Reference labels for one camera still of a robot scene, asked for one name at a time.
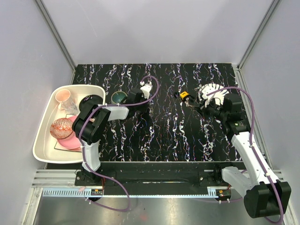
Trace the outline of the yellow padlock black shackle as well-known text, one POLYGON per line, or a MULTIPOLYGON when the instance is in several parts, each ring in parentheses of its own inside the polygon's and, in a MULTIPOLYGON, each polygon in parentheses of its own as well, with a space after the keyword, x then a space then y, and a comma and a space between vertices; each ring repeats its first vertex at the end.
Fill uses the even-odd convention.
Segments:
POLYGON ((181 93, 179 93, 179 92, 174 93, 174 97, 179 98, 182 102, 185 102, 187 100, 187 98, 189 98, 189 96, 190 95, 186 91, 181 92, 181 93))

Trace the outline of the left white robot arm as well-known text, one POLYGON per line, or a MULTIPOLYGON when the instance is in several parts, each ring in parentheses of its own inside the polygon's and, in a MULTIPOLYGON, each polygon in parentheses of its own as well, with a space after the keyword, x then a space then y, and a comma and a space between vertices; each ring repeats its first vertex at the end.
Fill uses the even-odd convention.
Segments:
POLYGON ((82 147, 81 173, 92 186, 101 181, 99 142, 102 133, 109 121, 127 120, 136 112, 144 112, 150 96, 151 87, 144 85, 139 89, 131 90, 121 101, 112 104, 100 104, 97 97, 88 96, 80 102, 80 113, 72 125, 72 130, 82 147))

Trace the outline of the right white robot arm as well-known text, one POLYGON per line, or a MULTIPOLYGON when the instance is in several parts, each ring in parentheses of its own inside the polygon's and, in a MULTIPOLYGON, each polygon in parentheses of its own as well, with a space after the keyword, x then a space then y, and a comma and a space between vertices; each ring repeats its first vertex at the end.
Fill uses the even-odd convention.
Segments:
POLYGON ((282 221, 291 187, 288 182, 279 180, 258 150, 248 121, 241 117, 241 97, 225 91, 203 96, 198 101, 187 93, 182 93, 180 98, 201 116, 213 117, 221 122, 224 134, 238 151, 248 172, 246 177, 237 167, 222 167, 213 173, 214 183, 232 186, 243 198, 250 217, 279 215, 279 221, 282 221))

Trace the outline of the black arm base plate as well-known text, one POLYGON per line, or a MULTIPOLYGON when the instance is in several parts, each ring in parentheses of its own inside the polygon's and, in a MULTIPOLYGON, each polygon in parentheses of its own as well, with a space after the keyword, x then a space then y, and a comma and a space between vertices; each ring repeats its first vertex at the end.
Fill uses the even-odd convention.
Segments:
POLYGON ((79 170, 75 185, 103 185, 105 195, 123 195, 120 184, 131 197, 204 195, 208 187, 228 187, 221 178, 226 166, 245 168, 241 162, 102 162, 97 172, 106 178, 79 170))

